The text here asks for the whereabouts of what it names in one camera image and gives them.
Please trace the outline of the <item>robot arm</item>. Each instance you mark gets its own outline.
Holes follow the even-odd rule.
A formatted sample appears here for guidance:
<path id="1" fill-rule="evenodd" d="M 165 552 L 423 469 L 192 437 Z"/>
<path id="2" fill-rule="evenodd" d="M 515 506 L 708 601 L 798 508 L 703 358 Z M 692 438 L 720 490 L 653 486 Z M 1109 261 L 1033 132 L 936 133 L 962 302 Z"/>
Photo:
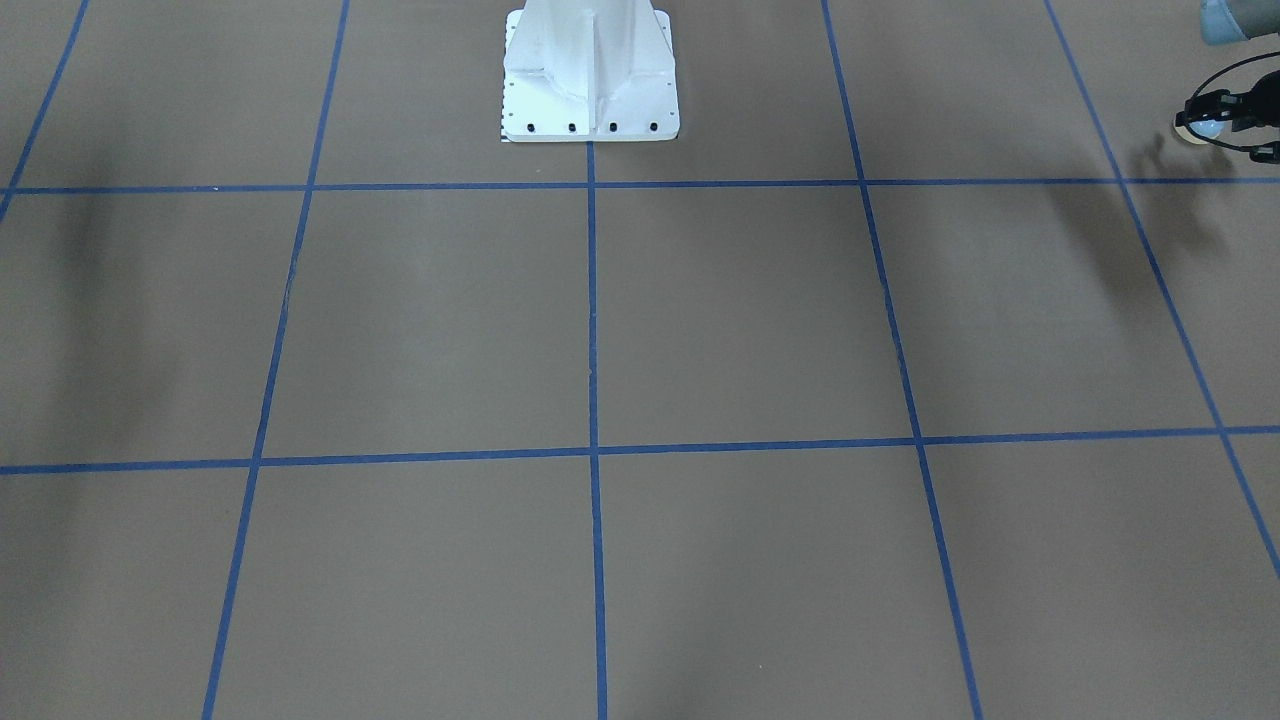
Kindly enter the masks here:
<path id="1" fill-rule="evenodd" d="M 1202 1 L 1199 31 L 1204 44 L 1240 44 L 1279 29 L 1277 1 Z M 1175 115 L 1175 132 L 1187 142 L 1215 146 L 1249 158 L 1252 163 L 1277 165 L 1279 142 L 1238 145 L 1224 141 L 1225 132 L 1276 129 L 1279 126 L 1279 73 L 1261 76 L 1247 91 L 1233 92 L 1212 86 L 1224 76 L 1258 61 L 1277 59 L 1277 53 L 1262 53 L 1234 61 L 1202 81 Z"/>

